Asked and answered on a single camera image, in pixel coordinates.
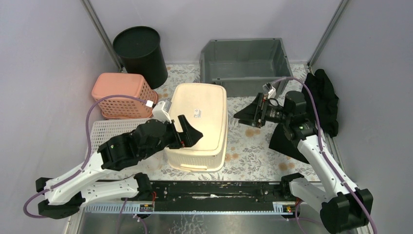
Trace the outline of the large black cylindrical container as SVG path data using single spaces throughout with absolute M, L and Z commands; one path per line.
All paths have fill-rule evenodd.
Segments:
M 151 89 L 162 86 L 168 70 L 159 33 L 148 26 L 135 26 L 120 32 L 113 48 L 129 74 L 142 75 Z

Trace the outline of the cream perforated plastic basket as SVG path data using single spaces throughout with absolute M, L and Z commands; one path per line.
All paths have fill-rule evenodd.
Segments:
M 224 87 L 206 83 L 179 84 L 172 96 L 169 115 L 184 115 L 203 134 L 193 146 L 165 149 L 168 164 L 188 172 L 215 172 L 225 160 L 228 132 L 227 93 Z

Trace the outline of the grey plastic storage bin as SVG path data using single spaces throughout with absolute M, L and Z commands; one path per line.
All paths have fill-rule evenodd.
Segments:
M 200 53 L 201 82 L 223 86 L 228 97 L 254 97 L 292 75 L 281 38 L 211 40 Z

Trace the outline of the pink perforated plastic basket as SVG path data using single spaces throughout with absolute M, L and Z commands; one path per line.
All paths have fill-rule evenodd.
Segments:
M 143 102 L 125 97 L 112 97 L 98 104 L 106 119 L 150 118 L 152 108 L 146 105 L 150 100 L 158 102 L 158 94 L 150 88 L 142 75 L 128 73 L 102 73 L 91 91 L 94 100 L 125 95 L 143 100 Z

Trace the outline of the white perforated plastic basket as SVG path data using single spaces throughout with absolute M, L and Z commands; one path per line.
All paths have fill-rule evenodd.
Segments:
M 100 120 L 95 121 L 90 131 L 91 152 L 87 155 L 92 155 L 97 151 L 98 147 L 111 137 L 129 133 L 135 130 L 140 124 L 147 122 L 149 118 L 136 119 L 114 119 L 114 120 Z

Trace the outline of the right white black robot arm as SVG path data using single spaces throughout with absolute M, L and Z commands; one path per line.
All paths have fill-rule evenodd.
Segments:
M 284 105 L 273 105 L 271 99 L 258 93 L 251 104 L 234 114 L 240 124 L 261 128 L 267 121 L 276 123 L 316 172 L 323 189 L 312 185 L 299 173 L 282 177 L 281 198 L 295 197 L 307 203 L 320 215 L 331 234 L 367 226 L 371 221 L 373 196 L 360 189 L 338 166 L 321 137 L 320 127 L 308 118 L 307 102 L 298 91 L 287 92 Z

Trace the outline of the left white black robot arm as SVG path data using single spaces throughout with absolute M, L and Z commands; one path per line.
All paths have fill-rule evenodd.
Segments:
M 179 115 L 178 120 L 181 132 L 176 130 L 174 121 L 150 119 L 130 132 L 110 138 L 69 172 L 56 178 L 37 179 L 36 190 L 44 195 L 44 200 L 38 204 L 38 215 L 62 219 L 96 202 L 116 198 L 152 199 L 154 191 L 147 174 L 137 173 L 109 182 L 101 179 L 136 166 L 165 148 L 194 146 L 203 134 L 192 127 L 184 115 Z

